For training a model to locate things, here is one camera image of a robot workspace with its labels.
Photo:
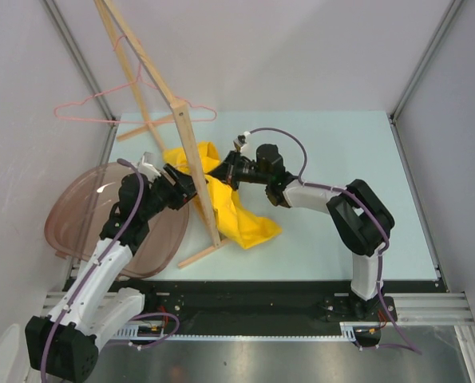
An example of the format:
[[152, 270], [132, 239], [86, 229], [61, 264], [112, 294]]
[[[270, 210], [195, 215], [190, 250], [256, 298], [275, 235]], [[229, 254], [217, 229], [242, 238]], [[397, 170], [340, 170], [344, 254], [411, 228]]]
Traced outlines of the yellow shorts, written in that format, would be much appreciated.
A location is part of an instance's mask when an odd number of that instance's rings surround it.
[[282, 228], [272, 219], [257, 216], [243, 207], [239, 193], [222, 181], [208, 175], [221, 164], [216, 146], [210, 141], [198, 143], [205, 179], [208, 182], [212, 209], [218, 231], [238, 243], [244, 250], [265, 243], [282, 233]]

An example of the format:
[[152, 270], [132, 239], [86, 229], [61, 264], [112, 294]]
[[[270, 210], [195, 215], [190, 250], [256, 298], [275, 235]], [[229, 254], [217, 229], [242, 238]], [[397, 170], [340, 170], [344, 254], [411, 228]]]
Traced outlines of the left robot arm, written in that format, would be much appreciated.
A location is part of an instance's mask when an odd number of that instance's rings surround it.
[[158, 169], [146, 160], [117, 163], [130, 173], [121, 180], [118, 200], [84, 270], [47, 315], [33, 316], [26, 324], [30, 366], [42, 381], [50, 376], [86, 381], [118, 330], [157, 312], [154, 295], [131, 287], [120, 289], [107, 304], [102, 300], [144, 242], [149, 221], [165, 209], [180, 210], [196, 196], [196, 186], [171, 164]]

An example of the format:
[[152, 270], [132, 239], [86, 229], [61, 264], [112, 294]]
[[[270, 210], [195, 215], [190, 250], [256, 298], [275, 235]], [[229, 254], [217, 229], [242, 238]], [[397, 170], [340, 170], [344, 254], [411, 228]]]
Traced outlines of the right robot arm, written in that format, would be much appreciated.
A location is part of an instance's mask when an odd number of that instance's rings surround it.
[[382, 254], [390, 243], [394, 218], [363, 180], [344, 188], [304, 183], [291, 174], [274, 144], [262, 144], [256, 158], [238, 150], [208, 173], [236, 190], [241, 183], [262, 184], [274, 206], [306, 208], [328, 214], [343, 244], [353, 255], [353, 274], [346, 308], [338, 315], [368, 320], [378, 312], [382, 297]]

